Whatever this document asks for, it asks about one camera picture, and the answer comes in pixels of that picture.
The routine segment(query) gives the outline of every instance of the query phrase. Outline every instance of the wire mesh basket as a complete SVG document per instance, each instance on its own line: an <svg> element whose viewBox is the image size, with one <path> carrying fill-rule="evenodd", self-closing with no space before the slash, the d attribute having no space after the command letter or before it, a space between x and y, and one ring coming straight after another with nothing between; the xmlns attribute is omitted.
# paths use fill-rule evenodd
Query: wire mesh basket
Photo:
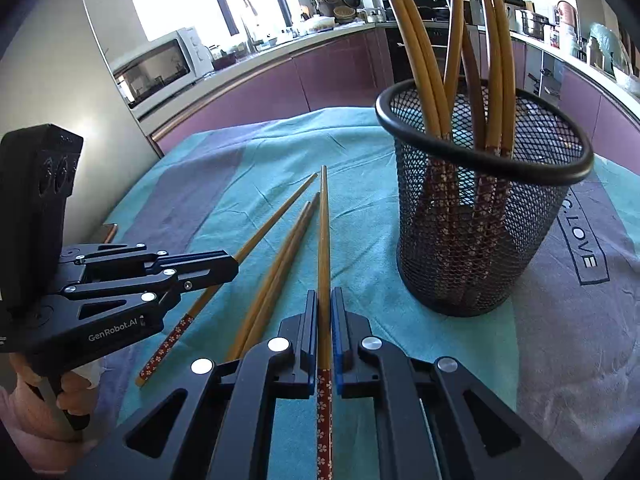
<svg viewBox="0 0 640 480"><path fill-rule="evenodd" d="M485 110L488 89L483 82ZM582 130L528 92L516 92L513 158L474 150L461 79L451 140L425 133L412 80L380 94L376 113L396 140L398 271L422 304L449 316L493 310L538 250L568 187L591 171Z"/></svg>

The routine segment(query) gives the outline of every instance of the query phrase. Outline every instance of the microwave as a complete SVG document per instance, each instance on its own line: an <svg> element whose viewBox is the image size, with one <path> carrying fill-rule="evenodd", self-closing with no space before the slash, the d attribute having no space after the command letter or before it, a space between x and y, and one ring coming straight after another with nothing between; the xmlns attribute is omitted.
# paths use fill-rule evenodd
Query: microwave
<svg viewBox="0 0 640 480"><path fill-rule="evenodd" d="M180 28L129 52L112 66L122 98L137 119L213 72L195 27Z"/></svg>

